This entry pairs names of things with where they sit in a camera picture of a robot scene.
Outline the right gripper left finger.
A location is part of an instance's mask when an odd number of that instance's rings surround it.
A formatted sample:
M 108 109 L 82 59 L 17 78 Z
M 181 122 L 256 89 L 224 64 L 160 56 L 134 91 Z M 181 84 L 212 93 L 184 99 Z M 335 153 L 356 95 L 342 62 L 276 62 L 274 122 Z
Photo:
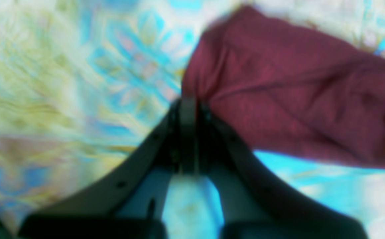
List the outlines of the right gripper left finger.
M 194 174 L 197 101 L 181 98 L 121 165 L 80 192 L 30 214 L 24 239 L 166 239 L 172 176 Z

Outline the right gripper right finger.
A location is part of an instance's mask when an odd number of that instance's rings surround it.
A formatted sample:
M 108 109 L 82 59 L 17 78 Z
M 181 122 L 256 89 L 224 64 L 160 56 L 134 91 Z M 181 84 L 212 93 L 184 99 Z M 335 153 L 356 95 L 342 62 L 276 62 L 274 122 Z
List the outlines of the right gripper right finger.
M 205 104 L 201 151 L 224 224 L 220 239 L 367 239 L 361 223 L 302 194 L 269 170 Z

